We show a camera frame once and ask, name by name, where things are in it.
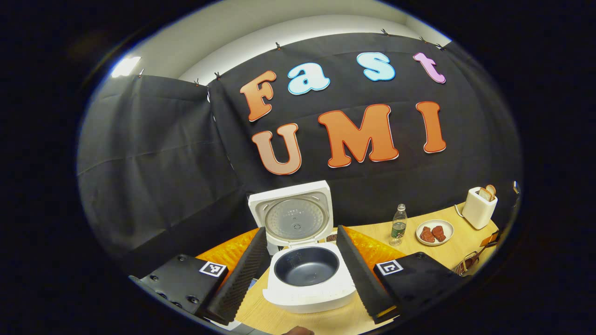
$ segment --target black fabric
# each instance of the black fabric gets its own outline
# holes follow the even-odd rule
[[[206,99],[204,86],[133,76],[110,78],[89,102],[77,153],[83,208],[129,274],[142,277],[175,253],[215,246],[228,237],[223,227],[248,230],[244,221],[229,223],[244,193]],[[148,259],[145,244],[154,246]]]
[[[391,81],[367,79],[356,62],[361,52],[382,52],[396,71]],[[434,82],[412,56],[423,52],[436,62],[446,77]],[[318,63],[330,85],[322,91],[292,95],[287,73],[293,67]],[[276,73],[271,82],[274,96],[266,101],[272,111],[249,122],[249,107],[240,88],[267,70]],[[505,181],[521,171],[519,142],[509,111],[495,88],[468,59],[431,44],[401,36],[350,33],[323,36],[273,49],[222,74],[209,83],[213,114],[223,146],[248,194],[317,180],[327,180],[333,195],[335,224],[362,225],[391,220],[397,204],[405,203],[416,216],[465,201],[467,191],[494,184],[504,191]],[[415,108],[421,101],[440,105],[439,119],[446,149],[428,154],[423,150],[426,132]],[[387,162],[352,163],[330,168],[331,150],[320,114],[341,110],[360,125],[366,106],[387,104],[389,123],[399,157]],[[302,166],[292,175],[278,176],[263,166],[251,137],[271,131],[276,158],[288,159],[281,125],[298,124]]]

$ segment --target inner pot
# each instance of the inner pot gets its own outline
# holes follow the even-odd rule
[[[321,247],[302,247],[280,257],[275,263],[275,276],[294,286],[322,283],[337,272],[339,259],[331,250]]]

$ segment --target raw steak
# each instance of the raw steak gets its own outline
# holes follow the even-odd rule
[[[430,232],[430,228],[429,227],[422,228],[422,234],[420,234],[420,238],[423,241],[426,241],[428,243],[433,243],[434,242],[434,236]]]
[[[439,240],[439,242],[442,242],[444,239],[446,239],[445,234],[443,233],[443,227],[441,226],[436,226],[433,228],[433,235],[437,238],[437,240]]]

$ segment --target water bottle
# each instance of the water bottle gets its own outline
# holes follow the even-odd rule
[[[406,232],[406,223],[408,222],[408,215],[406,215],[406,205],[399,204],[398,211],[393,216],[393,223],[391,226],[391,237],[389,244],[398,246],[402,244],[402,237]]]

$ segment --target table surface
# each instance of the table surface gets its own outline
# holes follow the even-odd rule
[[[460,213],[464,204],[457,205]],[[454,234],[445,244],[425,246],[416,238],[415,232],[419,224],[432,219],[445,220],[453,225]],[[351,226],[350,228],[389,245],[391,224],[391,222],[383,222],[380,224]],[[451,206],[437,212],[408,218],[408,226],[402,244],[394,248],[406,255],[424,252],[447,268],[452,269],[463,260],[464,256],[473,251],[480,251],[480,242],[497,230],[492,221],[486,227],[476,230],[464,218],[460,217],[455,208]],[[494,250],[495,248],[488,248],[482,253],[478,268],[490,258]],[[338,309],[311,314],[289,313],[271,304],[263,297],[263,289],[267,288],[268,278],[269,269],[248,290],[236,314],[235,319],[237,321],[276,335],[283,334],[297,325],[306,327],[319,335],[361,334],[392,322],[392,320],[388,320],[375,325],[368,316],[358,292],[353,295],[350,303]]]

